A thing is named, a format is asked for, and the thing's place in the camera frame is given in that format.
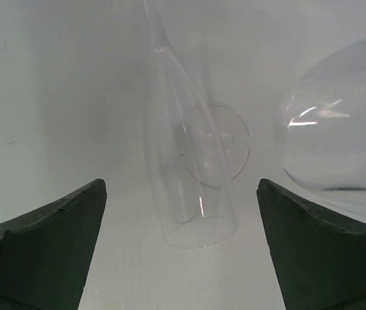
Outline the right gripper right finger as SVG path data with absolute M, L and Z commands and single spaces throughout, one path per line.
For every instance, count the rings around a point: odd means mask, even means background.
M 268 179 L 256 194 L 286 309 L 366 309 L 366 223 Z

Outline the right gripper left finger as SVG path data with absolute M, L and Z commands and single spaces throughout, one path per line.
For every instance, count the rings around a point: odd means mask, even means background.
M 78 309 L 106 202 L 96 179 L 0 223 L 0 309 Z

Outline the clear flute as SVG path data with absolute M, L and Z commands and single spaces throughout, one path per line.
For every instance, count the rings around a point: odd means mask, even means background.
M 334 52 L 279 105 L 274 146 L 285 174 L 327 208 L 366 222 L 366 39 Z
M 150 38 L 144 151 L 166 242 L 196 249 L 238 229 L 231 177 L 207 98 L 175 55 L 156 1 L 145 1 Z

